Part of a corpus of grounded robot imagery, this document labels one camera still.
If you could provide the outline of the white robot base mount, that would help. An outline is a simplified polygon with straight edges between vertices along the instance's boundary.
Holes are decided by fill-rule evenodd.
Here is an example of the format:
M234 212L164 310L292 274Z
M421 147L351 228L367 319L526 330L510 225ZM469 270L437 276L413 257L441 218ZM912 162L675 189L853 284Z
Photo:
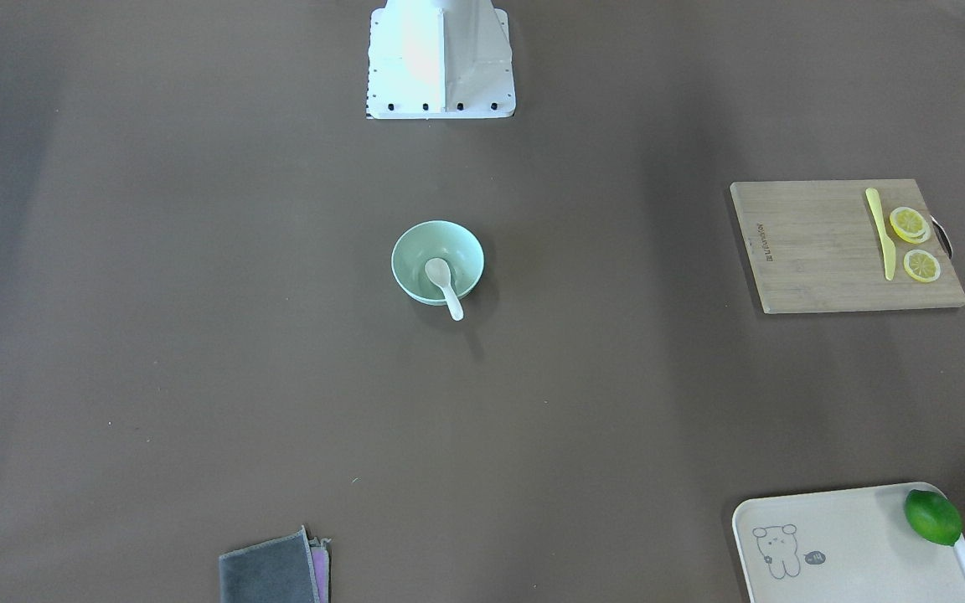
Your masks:
M509 118L512 38L490 1L387 1L370 14L371 120Z

